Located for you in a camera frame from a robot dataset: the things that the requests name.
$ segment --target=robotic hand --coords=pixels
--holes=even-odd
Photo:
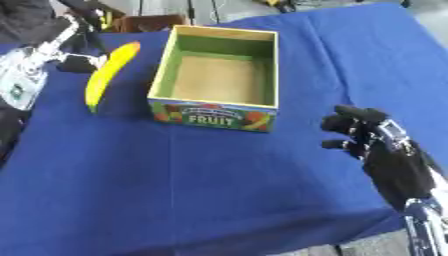
[[[433,159],[383,112],[342,105],[335,112],[322,129],[350,139],[322,147],[363,162],[378,192],[404,213],[413,256],[448,256],[448,183]]]
[[[61,2],[70,7],[72,13],[44,25],[32,43],[0,57],[0,164],[9,156],[46,84],[47,63],[59,62],[62,71],[91,73],[108,59],[97,35],[101,27],[98,13],[82,0]],[[80,36],[86,36],[100,50],[100,56],[62,51]]]

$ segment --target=cable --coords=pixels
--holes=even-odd
[[[142,15],[143,15],[143,1],[144,1],[144,0],[140,0],[140,2],[139,2],[139,6],[138,6],[138,16],[142,16]]]
[[[227,0],[224,0],[223,3],[217,8],[216,7],[216,0],[212,0],[212,5],[213,5],[213,11],[210,12],[210,19],[213,20],[216,23],[221,23],[221,19],[219,17],[219,10],[221,8],[223,8],[224,6],[226,6],[227,4]]]

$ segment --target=open box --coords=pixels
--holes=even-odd
[[[155,119],[270,131],[277,49],[276,32],[175,26],[148,94]]]

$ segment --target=table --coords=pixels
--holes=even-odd
[[[448,166],[448,56],[395,4],[249,18],[280,33],[270,134],[151,120],[145,94],[167,33],[138,40],[101,114],[87,75],[53,72],[0,173],[0,255],[267,255],[402,227],[360,163],[320,148],[335,104],[376,107]]]

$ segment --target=box label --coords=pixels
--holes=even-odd
[[[154,118],[162,122],[260,132],[270,130],[275,114],[219,104],[165,104],[155,101],[151,106]]]

